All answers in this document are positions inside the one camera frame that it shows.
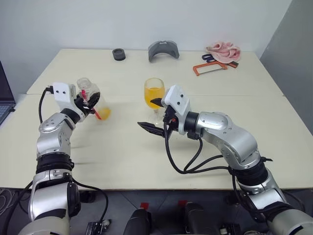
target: black object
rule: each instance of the black object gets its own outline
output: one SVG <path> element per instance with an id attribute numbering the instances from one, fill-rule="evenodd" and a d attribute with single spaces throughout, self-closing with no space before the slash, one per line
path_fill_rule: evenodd
<path id="1" fill-rule="evenodd" d="M 121 48 L 114 49 L 112 51 L 112 54 L 113 54 L 114 60 L 117 60 L 117 61 L 125 60 L 126 58 L 125 51 Z"/>
<path id="2" fill-rule="evenodd" d="M 67 185 L 67 207 L 69 217 L 76 216 L 80 211 L 81 204 L 79 198 L 78 186 L 75 183 Z"/>
<path id="3" fill-rule="evenodd" d="M 76 124 L 80 120 L 80 116 L 71 109 L 65 108 L 61 111 L 61 114 L 69 116 L 69 118 L 74 122 L 74 124 Z"/>
<path id="4" fill-rule="evenodd" d="M 10 112 L 14 112 L 15 100 L 9 86 L 8 80 L 6 79 L 4 69 L 0 61 L 0 106 L 2 111 L 0 111 L 0 124 L 5 120 Z"/>
<path id="5" fill-rule="evenodd" d="M 274 210 L 270 210 L 266 213 L 264 213 L 264 216 L 266 217 L 266 220 L 273 222 L 273 219 L 275 218 L 276 215 L 280 214 L 281 212 L 287 211 L 287 210 L 292 210 L 294 209 L 291 205 L 285 204 L 282 202 L 275 202 L 276 203 L 276 208 Z"/>
<path id="6" fill-rule="evenodd" d="M 25 200 L 27 200 L 27 199 L 29 199 L 29 198 L 30 198 L 30 196 L 27 197 L 27 198 L 25 198 L 25 199 L 21 199 L 21 200 L 19 201 L 19 206 L 20 206 L 21 210 L 22 210 L 25 214 L 28 214 L 28 211 L 23 208 L 23 206 L 22 206 L 22 204 L 21 204 L 21 201 L 25 201 Z"/>
<path id="7" fill-rule="evenodd" d="M 38 114 L 39 114 L 39 121 L 40 123 L 43 122 L 43 118 L 42 118 L 42 115 L 41 115 L 41 106 L 43 104 L 43 100 L 44 100 L 44 97 L 45 97 L 45 93 L 46 92 L 50 92 L 51 94 L 53 94 L 53 86 L 49 86 L 49 87 L 46 87 L 40 97 L 40 100 L 39 100 L 39 105 L 38 105 Z"/>
<path id="8" fill-rule="evenodd" d="M 155 98 L 155 99 L 150 100 L 151 103 L 156 104 L 160 107 L 163 107 L 161 101 L 162 101 L 162 98 Z"/>
<path id="9" fill-rule="evenodd" d="M 202 59 L 205 60 L 207 63 L 216 61 L 216 59 L 214 59 L 212 54 L 205 54 L 202 56 Z M 237 62 L 233 61 L 233 62 L 228 63 L 227 65 L 229 65 L 233 68 L 237 68 L 239 64 Z"/>
<path id="10" fill-rule="evenodd" d="M 217 235 L 219 230 L 213 221 L 208 219 L 203 207 L 197 203 L 185 205 L 185 227 L 190 234 Z"/>
<path id="11" fill-rule="evenodd" d="M 92 109 L 98 103 L 99 99 L 100 99 L 100 92 L 96 92 L 96 93 L 92 94 L 90 99 L 88 100 L 87 107 L 89 109 Z"/>
<path id="12" fill-rule="evenodd" d="M 224 198 L 224 201 L 226 202 L 227 205 L 230 206 L 239 204 L 239 201 L 234 191 L 230 191 L 228 195 Z"/>
<path id="13" fill-rule="evenodd" d="M 139 126 L 141 126 L 143 129 L 145 129 L 146 131 L 148 131 L 151 134 L 155 134 L 157 136 L 162 136 L 164 137 L 164 129 L 160 128 L 160 127 L 156 127 L 154 124 L 152 123 L 148 123 L 148 122 L 137 122 L 137 124 Z"/>
<path id="14" fill-rule="evenodd" d="M 145 209 L 138 209 L 128 220 L 123 235 L 149 235 L 150 231 L 151 214 Z"/>
<path id="15" fill-rule="evenodd" d="M 48 217 L 48 216 L 58 217 L 60 219 L 63 219 L 66 214 L 67 214 L 67 211 L 65 209 L 54 209 L 54 210 L 47 211 L 47 212 L 44 212 L 44 213 L 38 215 L 35 218 L 35 220 L 42 219 L 42 218 L 45 218 L 45 217 Z"/>
<path id="16" fill-rule="evenodd" d="M 36 174 L 45 170 L 66 169 L 72 171 L 74 163 L 65 153 L 47 153 L 37 160 Z"/>
<path id="17" fill-rule="evenodd" d="M 231 174 L 234 174 L 240 183 L 248 186 L 259 185 L 268 177 L 268 171 L 266 170 L 263 161 L 259 161 L 257 165 L 250 169 L 232 169 Z"/>
<path id="18" fill-rule="evenodd" d="M 27 192 L 27 190 L 30 188 L 30 186 L 33 185 L 33 181 L 31 181 L 20 193 L 20 195 L 18 196 L 18 198 L 15 200 L 15 202 L 13 203 L 12 207 L 10 208 L 10 211 L 4 221 L 4 224 L 3 224 L 3 228 L 2 228 L 2 235 L 7 235 L 8 233 L 8 227 L 9 227 L 9 223 L 10 223 L 10 220 L 12 218 L 12 215 L 13 215 L 13 212 L 16 208 L 16 206 L 18 205 L 20 199 L 24 196 L 24 194 Z"/>
<path id="19" fill-rule="evenodd" d="M 192 131 L 187 133 L 187 137 L 192 139 L 192 140 L 199 140 L 200 139 L 199 135 L 196 134 L 195 132 L 192 132 Z"/>
<path id="20" fill-rule="evenodd" d="M 89 185 L 83 185 L 83 184 L 77 182 L 77 181 L 74 180 L 74 179 L 73 179 L 73 182 L 76 183 L 77 185 L 79 185 L 80 187 L 90 188 L 90 189 L 93 189 L 93 190 L 97 190 L 98 192 L 102 193 L 102 194 L 104 195 L 105 199 L 106 199 L 106 206 L 105 206 L 105 208 L 104 208 L 104 210 L 103 210 L 103 213 L 102 213 L 102 215 L 101 215 L 99 221 L 97 222 L 97 225 L 96 225 L 96 227 L 95 227 L 95 229 L 94 229 L 94 231 L 93 231 L 93 233 L 92 233 L 92 235 L 97 235 L 97 234 L 99 234 L 98 232 L 99 232 L 99 229 L 100 229 L 100 224 L 102 224 L 104 215 L 106 214 L 106 212 L 107 212 L 107 210 L 108 210 L 108 205 L 109 205 L 108 196 L 107 196 L 107 194 L 106 194 L 103 190 L 101 190 L 101 189 L 99 189 L 99 188 L 96 188 L 96 187 L 93 187 L 93 186 L 89 186 Z"/>
<path id="21" fill-rule="evenodd" d="M 169 126 L 172 126 L 172 122 L 177 122 L 177 127 L 178 127 L 178 118 L 175 115 L 175 113 L 176 113 L 176 111 L 175 111 L 175 109 L 172 108 L 171 105 L 167 106 L 167 108 L 165 110 L 163 122 L 165 124 L 168 124 Z"/>
<path id="22" fill-rule="evenodd" d="M 82 203 L 93 203 L 96 199 L 95 191 L 81 191 L 79 198 Z"/>
<path id="23" fill-rule="evenodd" d="M 85 235 L 93 235 L 95 233 L 95 229 L 96 227 L 98 227 L 98 222 L 89 222 L 88 225 L 87 225 L 87 229 L 86 229 L 86 233 Z M 98 232 L 96 234 L 100 235 L 102 234 L 102 223 L 99 224 L 99 228 L 98 229 Z"/>
<path id="24" fill-rule="evenodd" d="M 59 185 L 63 183 L 72 182 L 72 175 L 64 172 L 62 178 L 57 178 L 54 180 L 42 181 L 36 185 L 36 189 L 46 188 L 54 185 Z"/>
<path id="25" fill-rule="evenodd" d="M 286 190 L 282 190 L 282 192 L 286 195 L 288 195 L 289 197 L 292 197 L 295 201 L 297 201 L 297 203 L 300 205 L 301 210 L 305 213 L 305 205 L 303 203 L 302 200 L 300 200 L 298 197 L 296 197 L 295 195 L 293 195 L 292 193 L 286 191 Z"/>
<path id="26" fill-rule="evenodd" d="M 223 224 L 220 229 L 227 230 L 227 233 L 225 235 L 242 235 L 243 234 L 241 232 L 241 228 L 239 224 Z"/>
<path id="27" fill-rule="evenodd" d="M 185 124 L 184 124 L 184 131 L 195 132 L 198 116 L 199 116 L 198 113 L 188 112 L 186 116 Z"/>

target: black connector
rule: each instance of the black connector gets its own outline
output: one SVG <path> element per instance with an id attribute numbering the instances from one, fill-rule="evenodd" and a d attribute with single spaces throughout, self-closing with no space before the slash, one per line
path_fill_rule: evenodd
<path id="1" fill-rule="evenodd" d="M 177 120 L 177 117 L 175 116 L 175 109 L 172 108 L 172 106 L 167 106 L 166 110 L 165 110 L 165 115 L 164 115 L 164 118 L 163 118 L 163 122 L 168 124 L 170 123 L 173 118 L 175 118 L 175 120 Z"/>
<path id="2" fill-rule="evenodd" d="M 228 171 L 231 175 L 235 175 L 241 184 L 248 186 L 259 185 L 268 177 L 268 171 L 266 170 L 262 159 L 257 165 L 251 168 L 244 170 L 229 168 Z"/>
<path id="3" fill-rule="evenodd" d="M 198 140 L 199 139 L 199 135 L 196 134 L 195 132 L 192 132 L 192 131 L 187 133 L 187 137 L 192 139 L 192 140 Z"/>
<path id="4" fill-rule="evenodd" d="M 70 218 L 76 216 L 81 209 L 78 186 L 75 183 L 67 185 L 67 207 Z"/>
<path id="5" fill-rule="evenodd" d="M 51 94 L 54 94 L 54 92 L 53 92 L 53 86 L 48 86 L 48 87 L 45 88 L 45 90 L 46 90 L 47 92 L 50 92 Z"/>
<path id="6" fill-rule="evenodd" d="M 186 132 L 196 131 L 198 116 L 199 116 L 198 113 L 188 112 L 186 116 L 185 124 L 184 124 L 184 131 Z"/>
<path id="7" fill-rule="evenodd" d="M 37 160 L 36 174 L 54 169 L 66 169 L 72 171 L 74 163 L 69 155 L 60 152 L 47 153 Z"/>
<path id="8" fill-rule="evenodd" d="M 266 162 L 266 161 L 273 162 L 273 160 L 271 158 L 266 158 L 266 157 L 261 157 L 261 161 L 262 162 Z"/>

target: pink towel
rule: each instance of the pink towel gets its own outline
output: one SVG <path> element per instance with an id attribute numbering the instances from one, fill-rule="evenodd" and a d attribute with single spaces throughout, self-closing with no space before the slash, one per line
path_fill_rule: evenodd
<path id="1" fill-rule="evenodd" d="M 239 47 L 234 47 L 232 43 L 216 42 L 212 46 L 207 47 L 206 51 L 223 64 L 240 60 L 240 49 Z"/>

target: gray floor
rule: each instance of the gray floor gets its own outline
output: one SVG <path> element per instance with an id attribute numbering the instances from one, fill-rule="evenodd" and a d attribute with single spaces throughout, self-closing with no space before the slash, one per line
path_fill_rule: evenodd
<path id="1" fill-rule="evenodd" d="M 291 190 L 294 195 L 298 196 L 306 205 L 307 213 L 313 216 L 313 190 Z M 243 231 L 257 229 L 266 231 L 266 224 L 255 223 L 250 215 L 241 206 L 229 206 L 225 203 L 225 197 L 229 191 L 200 191 L 200 190 L 165 190 L 165 191 L 109 191 L 109 209 L 105 216 L 111 219 L 107 235 L 123 234 L 125 225 L 131 214 L 137 209 L 142 202 L 149 203 L 149 209 L 153 217 L 154 235 L 181 234 L 184 232 L 181 221 L 181 209 L 178 206 L 180 200 L 192 201 L 201 204 L 208 214 L 208 220 L 216 224 L 222 223 L 239 223 Z M 286 198 L 296 208 L 297 202 Z M 22 206 L 26 209 L 28 200 L 22 201 Z M 97 221 L 101 216 L 105 205 L 105 200 L 101 194 L 96 195 L 96 201 L 91 204 L 82 204 L 80 213 L 71 220 L 71 234 L 84 235 L 87 223 Z M 0 228 L 6 213 L 0 217 Z M 18 206 L 13 214 L 9 226 L 10 235 L 16 235 L 29 223 L 28 215 L 25 214 Z"/>

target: table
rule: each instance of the table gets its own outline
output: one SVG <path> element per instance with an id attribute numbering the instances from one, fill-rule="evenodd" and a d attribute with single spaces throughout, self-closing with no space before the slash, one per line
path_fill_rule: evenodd
<path id="1" fill-rule="evenodd" d="M 152 112 L 144 102 L 143 83 L 159 77 L 166 87 L 181 85 L 194 112 L 224 112 L 248 130 L 261 154 L 274 160 L 266 166 L 280 187 L 313 187 L 313 137 L 255 54 L 244 52 L 237 69 L 196 77 L 192 67 L 203 63 L 202 54 L 183 51 L 178 60 L 160 55 L 149 63 L 147 51 L 126 51 L 126 60 L 117 62 L 110 50 L 61 50 L 0 129 L 0 186 L 23 188 L 35 174 L 38 102 L 44 87 L 55 81 L 75 84 L 78 78 L 88 77 L 100 87 L 112 114 L 106 121 L 87 117 L 77 124 L 71 137 L 76 180 L 103 189 L 231 189 L 225 170 L 176 173 L 165 153 L 164 139 L 137 125 Z M 53 96 L 46 95 L 43 119 L 58 111 Z M 170 139 L 180 168 L 198 146 L 198 141 L 178 133 Z M 217 154 L 205 142 L 195 163 Z M 226 162 L 217 159 L 211 164 L 217 165 Z"/>
<path id="2" fill-rule="evenodd" d="M 145 80 L 158 77 L 166 87 L 181 85 L 188 95 L 283 95 L 253 52 L 244 52 L 236 69 L 229 67 L 199 77 L 192 67 L 204 63 L 202 51 L 181 51 L 178 60 L 159 55 L 152 63 L 147 51 L 125 53 L 124 61 L 115 61 L 111 50 L 63 49 L 27 94 L 41 94 L 55 81 L 76 84 L 77 79 L 87 77 L 105 95 L 136 95 L 142 93 Z"/>
<path id="3" fill-rule="evenodd" d="M 0 132 L 2 187 L 23 188 L 36 168 L 36 140 L 39 136 L 37 104 L 40 95 L 28 95 Z M 106 121 L 88 117 L 78 123 L 71 137 L 73 177 L 103 189 L 230 189 L 225 170 L 180 175 L 171 167 L 164 139 L 144 131 L 137 121 L 146 121 L 151 110 L 143 97 L 109 95 L 112 114 Z M 256 138 L 266 163 L 282 188 L 313 186 L 313 137 L 285 97 L 190 96 L 194 111 L 221 111 Z M 43 102 L 43 118 L 58 111 L 52 95 Z M 198 141 L 173 133 L 170 147 L 180 168 L 189 161 Z M 217 155 L 204 143 L 199 161 Z M 213 166 L 226 165 L 223 159 Z"/>

